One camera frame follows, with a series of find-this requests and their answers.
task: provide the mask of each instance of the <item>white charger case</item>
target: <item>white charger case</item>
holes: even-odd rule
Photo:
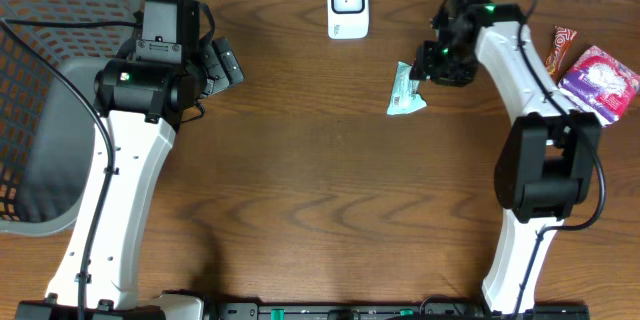
[[[327,0],[329,37],[359,39],[369,32],[369,0]]]

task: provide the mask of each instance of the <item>cable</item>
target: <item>cable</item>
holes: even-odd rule
[[[194,117],[192,117],[190,119],[184,120],[184,121],[180,122],[180,124],[184,124],[184,123],[187,123],[189,121],[202,119],[204,117],[205,109],[204,109],[204,106],[202,106],[202,104],[200,103],[200,101],[196,100],[196,102],[195,102],[195,104],[193,106],[197,107],[198,110],[200,110],[200,115],[196,115],[196,116],[194,116]]]
[[[441,295],[441,294],[435,294],[435,295],[431,295],[428,298],[424,299],[424,301],[422,302],[422,304],[420,304],[420,307],[418,308],[418,314],[422,315],[424,314],[425,311],[425,306],[430,303],[433,299],[446,299],[451,301],[451,298],[448,297],[447,295]],[[456,306],[456,304],[454,304],[453,302],[450,303],[451,306],[453,306],[454,309],[456,309],[456,312],[458,313],[458,315],[462,316],[462,311],[460,311],[460,309],[458,309],[458,307]]]
[[[13,32],[13,29],[7,24],[11,20],[5,20],[4,18],[0,19],[0,27],[4,30],[4,32],[13,40],[16,44],[22,46],[22,48],[31,55],[34,59],[37,59],[44,67],[46,67],[49,71],[51,71],[55,77],[73,94],[73,96],[78,99],[82,107],[89,113],[91,119],[96,124],[98,131],[102,135],[106,146],[107,152],[107,168],[105,169],[104,181],[102,183],[102,189],[100,190],[100,195],[98,196],[98,202],[96,203],[96,210],[93,214],[93,218],[91,219],[91,225],[89,226],[89,232],[87,233],[87,241],[84,246],[84,250],[82,252],[82,262],[80,263],[80,272],[78,273],[78,320],[85,319],[85,296],[87,289],[87,278],[88,278],[88,270],[89,270],[89,255],[91,253],[91,248],[93,246],[93,240],[95,238],[96,229],[98,228],[98,222],[100,220],[100,215],[102,213],[102,208],[104,207],[104,202],[107,197],[107,191],[109,190],[109,184],[111,183],[111,177],[113,176],[113,166],[115,163],[115,151],[113,148],[113,144],[111,143],[111,138],[107,131],[107,128],[104,126],[102,121],[100,121],[100,116],[95,111],[91,103],[82,95],[80,90],[69,81],[64,75],[62,75],[55,67],[49,64],[42,56],[40,56],[37,52],[31,49],[20,37]]]
[[[522,60],[524,61],[525,65],[527,66],[527,69],[531,73],[531,76],[535,80],[536,84],[538,85],[538,87],[540,88],[542,93],[544,94],[545,99],[547,101],[549,101],[549,103],[558,111],[558,113],[560,113],[560,117],[562,118],[562,120],[569,125],[569,128],[571,130],[573,130],[575,132],[577,138],[582,140],[582,142],[584,143],[584,145],[587,148],[587,151],[591,155],[591,157],[593,159],[594,167],[596,169],[596,174],[598,176],[599,199],[598,199],[598,205],[596,206],[596,209],[595,209],[593,215],[591,215],[591,217],[587,221],[585,221],[584,223],[578,224],[578,225],[562,225],[562,226],[543,227],[542,229],[540,229],[540,231],[538,231],[538,233],[536,234],[537,235],[536,236],[536,243],[534,245],[533,252],[531,253],[531,257],[529,258],[529,264],[527,265],[527,269],[525,271],[524,279],[522,281],[522,284],[520,284],[520,291],[518,292],[518,298],[516,300],[516,306],[515,306],[515,309],[514,309],[512,315],[511,315],[511,317],[510,317],[510,320],[515,320],[519,315],[518,314],[518,310],[520,309],[520,305],[522,304],[522,298],[524,296],[524,290],[527,287],[527,283],[529,281],[529,277],[531,276],[531,271],[533,269],[533,264],[535,263],[536,256],[538,255],[538,251],[540,249],[540,244],[542,243],[542,240],[544,239],[544,234],[546,232],[548,232],[548,231],[579,231],[579,230],[584,230],[584,229],[590,227],[596,221],[598,221],[598,219],[600,218],[600,215],[602,214],[602,211],[604,210],[604,205],[606,203],[606,197],[607,197],[607,188],[606,188],[604,170],[602,168],[602,163],[600,162],[600,157],[598,156],[598,152],[596,151],[596,148],[593,146],[593,144],[591,143],[591,140],[589,140],[589,138],[582,131],[582,129],[578,126],[578,124],[576,124],[576,122],[572,118],[569,117],[567,112],[553,99],[552,94],[549,92],[549,90],[547,90],[547,88],[545,88],[544,84],[542,83],[542,81],[540,80],[540,78],[536,74],[535,70],[533,69],[533,66],[531,65],[531,62],[529,61],[529,58],[527,57],[527,54],[525,53],[525,50],[524,50],[524,44],[525,43],[522,41],[522,31],[524,29],[524,26],[529,21],[529,17],[535,11],[535,9],[536,9],[536,7],[538,5],[538,1],[539,0],[533,0],[532,1],[531,7],[529,8],[529,10],[524,15],[524,20],[520,23],[520,26],[518,28],[518,33],[517,33],[518,49],[519,49],[520,54],[522,55]],[[444,7],[446,2],[447,2],[447,0],[444,0],[444,2],[442,3],[441,9],[442,9],[442,7]]]
[[[30,20],[19,20],[19,19],[4,19],[3,20],[7,24],[12,25],[26,25],[26,26],[42,26],[42,27],[51,27],[51,28],[62,28],[62,29],[90,29],[97,27],[105,27],[105,26],[128,26],[136,29],[142,29],[142,24],[136,24],[128,21],[101,21],[101,22],[91,22],[91,23],[60,23],[60,22],[50,22],[50,21],[30,21]]]

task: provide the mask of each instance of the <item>red wrapper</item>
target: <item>red wrapper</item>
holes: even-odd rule
[[[565,29],[560,26],[556,26],[556,35],[553,39],[553,49],[551,54],[544,62],[544,66],[547,68],[547,72],[551,75],[551,78],[556,80],[558,77],[558,71],[564,55],[567,53],[573,38],[578,34],[577,31],[571,29]]]

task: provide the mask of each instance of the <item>black bracket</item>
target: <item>black bracket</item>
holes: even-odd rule
[[[569,115],[597,148],[600,122],[592,113]],[[546,156],[547,143],[562,149]],[[530,114],[517,118],[494,172],[498,201],[521,223],[531,218],[565,219],[589,191],[593,159],[583,141],[560,117]]]

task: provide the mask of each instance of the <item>wood grain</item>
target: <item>wood grain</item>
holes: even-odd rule
[[[492,173],[510,127],[495,86],[484,71],[462,89],[424,84],[428,108],[385,115],[396,63],[433,39],[441,0],[371,0],[369,35],[353,41],[328,38],[325,0],[201,1],[247,80],[207,99],[207,116],[179,133],[143,241],[141,297],[477,295],[500,232]],[[554,24],[578,31],[565,68],[597,44],[640,71],[639,19],[640,0],[542,0],[531,27],[543,57]],[[556,237],[539,301],[585,301],[598,320],[635,317],[639,127],[636,101],[604,131],[607,208],[593,229]],[[592,191],[570,222],[594,204]],[[69,236],[0,237],[0,318],[43,296]]]

